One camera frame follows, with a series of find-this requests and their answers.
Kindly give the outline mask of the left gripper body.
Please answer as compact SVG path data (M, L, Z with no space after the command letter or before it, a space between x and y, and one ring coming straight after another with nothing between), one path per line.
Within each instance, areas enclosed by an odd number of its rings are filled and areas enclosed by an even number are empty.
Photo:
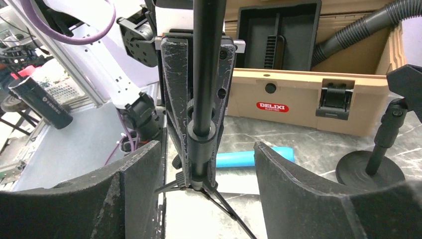
M221 55L224 30L224 0L147 0L129 17L119 17L124 47L138 62L159 65L159 40L187 38L194 66L212 67Z

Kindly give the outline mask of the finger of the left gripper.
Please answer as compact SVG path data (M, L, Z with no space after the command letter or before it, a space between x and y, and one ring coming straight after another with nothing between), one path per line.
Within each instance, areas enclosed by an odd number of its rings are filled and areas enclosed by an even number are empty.
M218 59L218 73L214 94L214 115L212 121L216 128L216 137L212 158L209 162L208 179L212 187L216 186L216 154L218 152L222 133L224 130L224 116L228 104L228 95L233 74L233 64L235 62L235 45L229 36L221 39L220 56Z
M168 132L182 162L182 179L192 188L191 161L188 157L187 104L189 90L189 47L191 35L165 35L161 40L161 58L165 85L165 105L169 123Z

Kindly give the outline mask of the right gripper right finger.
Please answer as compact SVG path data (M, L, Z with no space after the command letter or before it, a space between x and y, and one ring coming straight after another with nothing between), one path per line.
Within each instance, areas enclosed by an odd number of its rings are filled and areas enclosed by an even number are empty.
M419 239L422 184L405 181L361 190L254 144L256 176L270 239Z

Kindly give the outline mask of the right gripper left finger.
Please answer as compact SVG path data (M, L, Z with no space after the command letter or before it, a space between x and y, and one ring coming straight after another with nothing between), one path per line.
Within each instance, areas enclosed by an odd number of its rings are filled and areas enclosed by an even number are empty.
M151 239L161 143L53 188L0 194L3 239Z

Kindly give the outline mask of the cyan blue microphone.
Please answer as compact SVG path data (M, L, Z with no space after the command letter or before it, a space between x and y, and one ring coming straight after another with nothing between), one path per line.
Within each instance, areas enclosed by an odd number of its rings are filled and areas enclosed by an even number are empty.
M276 153L295 163L294 150L290 147L271 147ZM254 167L254 151L238 151L218 153L216 156L217 168Z

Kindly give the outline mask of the black round-base mic stand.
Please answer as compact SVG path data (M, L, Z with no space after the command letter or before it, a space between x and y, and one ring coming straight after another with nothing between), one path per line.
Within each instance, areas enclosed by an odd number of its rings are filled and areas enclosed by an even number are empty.
M335 170L338 183L362 190L387 187L405 180L400 167L385 156L399 134L408 112L422 118L422 68L406 64L387 74L389 90L400 95L388 104L374 138L372 151L343 156Z

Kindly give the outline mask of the black tripod stand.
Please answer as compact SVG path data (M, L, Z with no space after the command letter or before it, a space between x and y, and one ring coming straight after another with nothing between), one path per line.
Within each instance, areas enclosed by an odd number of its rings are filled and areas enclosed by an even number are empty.
M162 68L161 51L158 52L163 99L165 102L165 85ZM213 202L218 208L236 221L250 238L254 238L253 232L244 223L241 217L228 204L218 192L218 184L212 187L208 179L209 162L212 158L216 137L216 128L212 121L214 115L214 94L218 73L218 62L212 67L194 66L189 55L189 90L190 101L187 104L189 124L187 125L188 157L191 161L192 188L183 184L182 162L178 156L174 159L174 166L180 169L174 181L158 188L157 194L171 191L192 190L201 193L207 200Z

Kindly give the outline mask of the white microphone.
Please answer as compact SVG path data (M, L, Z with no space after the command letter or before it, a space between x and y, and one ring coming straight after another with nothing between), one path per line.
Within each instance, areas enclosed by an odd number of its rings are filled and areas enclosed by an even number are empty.
M218 191L234 208L253 234L267 237L252 169L218 169ZM167 239L247 239L249 236L211 201L192 191L166 195L165 237Z

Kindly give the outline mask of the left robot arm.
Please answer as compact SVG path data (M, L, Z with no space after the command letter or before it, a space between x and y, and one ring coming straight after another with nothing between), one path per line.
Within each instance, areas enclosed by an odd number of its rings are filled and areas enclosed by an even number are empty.
M60 42L91 71L91 79L109 95L126 128L143 141L155 141L161 128L155 99L122 70L103 44L109 38L135 67L149 67L144 85L158 83L166 110L167 132L177 150L176 179L157 192L214 191L216 155L223 133L237 53L243 40L224 31L224 0L144 0L134 14L119 17L114 0L46 0L54 12L80 21L73 36L43 21L35 2L23 0L29 21Z

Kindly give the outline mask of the dark cylinder object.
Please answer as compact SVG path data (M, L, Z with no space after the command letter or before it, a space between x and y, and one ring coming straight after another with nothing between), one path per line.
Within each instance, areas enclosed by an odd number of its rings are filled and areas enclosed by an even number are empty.
M56 129L63 129L73 121L73 117L31 77L14 80L8 88Z

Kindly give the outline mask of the tan plastic tool case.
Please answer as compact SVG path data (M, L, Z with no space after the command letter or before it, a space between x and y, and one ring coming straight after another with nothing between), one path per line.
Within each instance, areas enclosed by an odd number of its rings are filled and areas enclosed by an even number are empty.
M237 15L225 32L236 38L241 7L294 3L300 0L231 0ZM384 112L389 94L386 74L405 64L399 24L381 28L366 39L322 55L317 47L386 2L384 0L321 0L316 42L309 71L234 69L227 114L356 136L368 136Z

